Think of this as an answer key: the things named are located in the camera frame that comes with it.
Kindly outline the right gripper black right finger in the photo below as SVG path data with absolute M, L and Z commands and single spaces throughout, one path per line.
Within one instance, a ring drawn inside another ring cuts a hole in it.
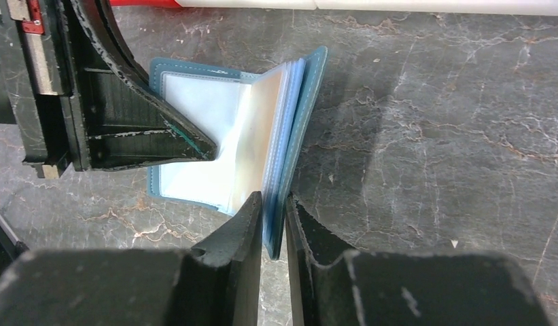
M 285 207 L 295 325 L 548 325 L 522 268 L 493 251 L 364 251 Z

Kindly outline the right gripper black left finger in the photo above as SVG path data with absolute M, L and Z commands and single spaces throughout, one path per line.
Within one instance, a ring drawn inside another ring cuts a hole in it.
M 0 325 L 256 325 L 262 196 L 189 249 L 33 250 L 0 281 Z

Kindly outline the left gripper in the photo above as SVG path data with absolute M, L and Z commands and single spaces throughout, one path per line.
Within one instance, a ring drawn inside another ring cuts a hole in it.
M 215 157 L 151 88 L 108 1 L 0 1 L 0 86 L 40 178 Z

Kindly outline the blue card holder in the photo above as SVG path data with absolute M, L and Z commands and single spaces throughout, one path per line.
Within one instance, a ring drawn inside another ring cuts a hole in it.
M 319 46 L 308 56 L 275 67 L 285 67 L 285 79 L 275 112 L 263 190 L 259 191 L 263 198 L 262 241 L 271 259 L 280 256 L 285 201 L 323 81 L 327 57 L 327 47 Z M 211 136 L 217 152 L 211 161 L 150 167 L 148 193 L 234 215 L 229 200 L 241 113 L 247 106 L 251 85 L 265 73 L 168 58 L 153 59 L 150 73 L 151 88 Z

